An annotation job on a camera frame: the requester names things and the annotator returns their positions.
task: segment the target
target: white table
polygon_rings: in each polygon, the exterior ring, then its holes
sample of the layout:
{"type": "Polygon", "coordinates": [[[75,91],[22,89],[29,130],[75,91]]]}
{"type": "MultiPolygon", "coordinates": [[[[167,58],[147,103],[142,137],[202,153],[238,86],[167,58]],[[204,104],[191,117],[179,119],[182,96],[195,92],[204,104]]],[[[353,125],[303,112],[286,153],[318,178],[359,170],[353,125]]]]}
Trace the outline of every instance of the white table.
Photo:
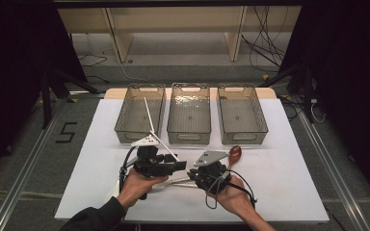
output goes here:
{"type": "MultiPolygon", "coordinates": [[[[277,99],[260,99],[269,133],[261,145],[242,145],[243,155],[232,169],[242,174],[258,199],[256,209],[268,221],[327,222],[329,217],[311,180],[303,155],[298,147],[281,103],[277,99]]],[[[109,191],[119,177],[119,168],[130,148],[119,143],[114,127],[122,99],[102,99],[92,120],[74,171],[67,184],[55,218],[71,218],[87,208],[104,204],[109,191]]],[[[165,110],[161,139],[168,142],[167,119],[169,101],[165,110]]],[[[215,98],[211,98],[212,134],[209,145],[178,146],[169,148],[188,168],[204,150],[226,150],[221,144],[215,98]]],[[[159,153],[168,153],[158,146],[159,153]]],[[[172,178],[185,176],[176,172],[172,178]]],[[[150,193],[130,208],[127,222],[138,223],[237,223],[236,216],[218,204],[216,210],[205,205],[205,193],[199,189],[168,186],[150,193]]]]}

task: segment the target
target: dark fabric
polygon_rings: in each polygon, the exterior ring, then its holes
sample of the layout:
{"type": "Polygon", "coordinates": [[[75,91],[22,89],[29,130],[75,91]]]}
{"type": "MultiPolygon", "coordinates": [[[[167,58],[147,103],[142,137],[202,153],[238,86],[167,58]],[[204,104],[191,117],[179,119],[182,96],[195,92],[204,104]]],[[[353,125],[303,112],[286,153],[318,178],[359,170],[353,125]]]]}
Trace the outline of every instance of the dark fabric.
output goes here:
{"type": "Polygon", "coordinates": [[[119,224],[125,214],[119,201],[112,197],[99,209],[91,207],[80,211],[61,230],[110,230],[119,224]]]}

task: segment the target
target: brown object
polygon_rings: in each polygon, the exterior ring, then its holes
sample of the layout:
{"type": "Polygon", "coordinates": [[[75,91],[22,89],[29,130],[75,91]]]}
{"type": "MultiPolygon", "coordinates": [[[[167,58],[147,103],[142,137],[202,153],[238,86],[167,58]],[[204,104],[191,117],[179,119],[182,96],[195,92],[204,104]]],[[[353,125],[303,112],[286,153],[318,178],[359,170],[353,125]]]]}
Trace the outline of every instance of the brown object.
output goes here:
{"type": "Polygon", "coordinates": [[[229,151],[229,166],[227,169],[230,170],[230,168],[240,160],[240,157],[242,156],[242,148],[239,145],[233,146],[229,151]]]}

